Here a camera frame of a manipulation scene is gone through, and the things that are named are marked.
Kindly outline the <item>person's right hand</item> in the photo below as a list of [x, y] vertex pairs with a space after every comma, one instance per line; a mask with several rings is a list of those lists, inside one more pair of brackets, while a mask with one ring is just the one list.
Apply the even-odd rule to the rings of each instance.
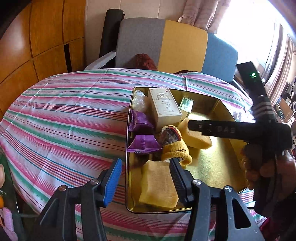
[[277, 200], [282, 201], [294, 192], [295, 159], [289, 151], [285, 151], [282, 156], [277, 156], [276, 162], [271, 159], [260, 168], [256, 166], [261, 162], [261, 147], [259, 145], [247, 144], [241, 150], [241, 154], [243, 155], [241, 164], [245, 171], [248, 189], [256, 189], [260, 177], [271, 178], [275, 173], [278, 173], [281, 175], [281, 188]]

